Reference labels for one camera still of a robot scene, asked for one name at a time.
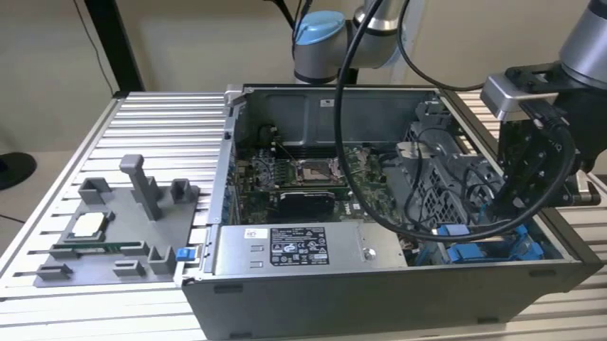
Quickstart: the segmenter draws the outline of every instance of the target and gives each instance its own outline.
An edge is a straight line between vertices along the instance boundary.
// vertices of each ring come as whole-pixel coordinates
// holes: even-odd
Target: green circuit board
[[[365,201],[384,217],[400,222],[377,155],[360,147],[345,148],[345,157]],[[280,194],[292,192],[331,192],[335,195],[333,213],[323,218],[323,222],[372,221],[349,191],[335,158],[293,160],[252,157],[240,161],[239,173],[241,224],[272,223]]]

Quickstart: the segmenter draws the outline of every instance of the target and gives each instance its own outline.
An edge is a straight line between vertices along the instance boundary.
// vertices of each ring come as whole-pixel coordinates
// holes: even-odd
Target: metal rail
[[[499,124],[479,92],[460,95],[498,137]],[[205,235],[205,219],[223,127],[221,93],[132,93],[113,102],[71,159],[17,239],[0,258],[0,340],[203,340],[181,290],[173,283],[35,288],[32,271],[57,241],[80,202],[77,185],[104,176],[127,185],[117,165],[125,153],[145,157],[159,183],[189,178],[200,186],[189,243]],[[559,210],[607,263],[607,186],[603,204]],[[504,325],[479,325],[331,340],[604,340],[607,267],[568,293],[547,295]]]

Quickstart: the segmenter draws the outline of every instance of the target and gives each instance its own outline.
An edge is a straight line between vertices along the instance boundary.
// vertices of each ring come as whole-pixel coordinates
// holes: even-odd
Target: sticker
[[[271,229],[269,243],[269,261],[273,266],[327,265],[329,263],[324,227]]]
[[[320,107],[321,108],[333,107],[333,105],[335,105],[335,99],[321,99],[320,100]]]
[[[245,239],[267,239],[267,229],[244,229]]]

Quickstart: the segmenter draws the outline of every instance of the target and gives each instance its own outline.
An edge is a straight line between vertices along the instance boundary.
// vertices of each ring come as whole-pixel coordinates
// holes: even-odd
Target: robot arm
[[[592,0],[560,50],[560,60],[511,67],[491,75],[480,98],[502,121],[498,158],[507,180],[496,196],[500,213],[534,202],[556,176],[560,145],[546,132],[559,119],[576,144],[570,177],[547,207],[598,205],[586,178],[607,149],[607,0]]]
[[[352,67],[380,67],[396,47],[399,9],[404,0],[384,0],[369,21]],[[340,12],[309,13],[296,25],[293,61],[295,77],[300,82],[325,84],[336,79],[337,70],[353,33],[369,12],[372,1],[365,0],[352,20]]]

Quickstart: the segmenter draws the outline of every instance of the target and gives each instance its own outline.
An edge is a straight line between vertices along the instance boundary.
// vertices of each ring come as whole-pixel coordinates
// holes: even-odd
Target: warning label
[[[324,227],[271,229],[271,264],[273,266],[327,265],[329,247]]]

